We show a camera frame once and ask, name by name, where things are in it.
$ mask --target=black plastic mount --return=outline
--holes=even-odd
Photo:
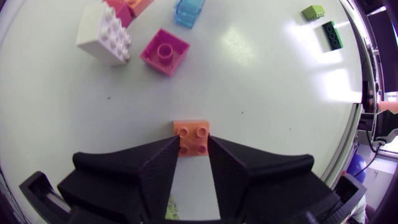
[[[281,156],[209,136],[208,151],[220,220],[165,220],[180,139],[109,154],[76,153],[75,170],[59,185],[66,211],[47,195],[36,172],[20,185],[49,223],[339,223],[365,193],[352,176],[330,190],[311,172],[313,157]]]
[[[398,113],[390,110],[377,114],[374,140],[383,140],[385,143],[392,142],[398,136]]]

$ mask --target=lime green lego brick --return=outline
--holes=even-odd
[[[323,16],[325,16],[325,10],[322,8],[322,6],[316,6],[312,5],[302,11],[302,14],[304,15],[305,19],[308,21],[314,21],[316,19],[319,19]]]
[[[180,217],[177,215],[178,207],[174,202],[173,196],[169,197],[169,202],[166,209],[165,219],[167,220],[180,220]]]

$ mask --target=black cable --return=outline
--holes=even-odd
[[[371,150],[372,150],[372,152],[373,153],[376,153],[376,150],[374,150],[373,149],[373,145],[372,145],[372,142],[371,142],[371,138],[369,137],[369,131],[368,130],[366,130],[366,138],[368,139],[368,143],[369,143],[369,146],[371,147]]]
[[[366,168],[368,168],[368,167],[372,164],[372,162],[376,159],[377,155],[379,154],[380,146],[381,146],[381,144],[379,144],[379,146],[377,147],[377,150],[376,150],[376,152],[374,153],[374,157],[373,157],[372,161],[371,161],[365,168],[363,168],[361,171],[359,171],[357,174],[355,174],[354,177],[356,177],[357,175],[359,175],[360,173],[362,173],[364,170],[366,170]]]

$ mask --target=window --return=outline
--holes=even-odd
[[[390,92],[390,93],[386,93],[384,95],[384,99],[386,99],[386,101],[398,101],[397,100],[397,92]]]
[[[391,143],[380,147],[380,155],[398,159],[398,136]]]

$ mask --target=orange lego brick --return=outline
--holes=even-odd
[[[178,154],[178,156],[208,155],[208,121],[173,121],[173,134],[180,136],[180,153]]]
[[[124,0],[129,5],[132,16],[137,17],[141,14],[154,0]]]

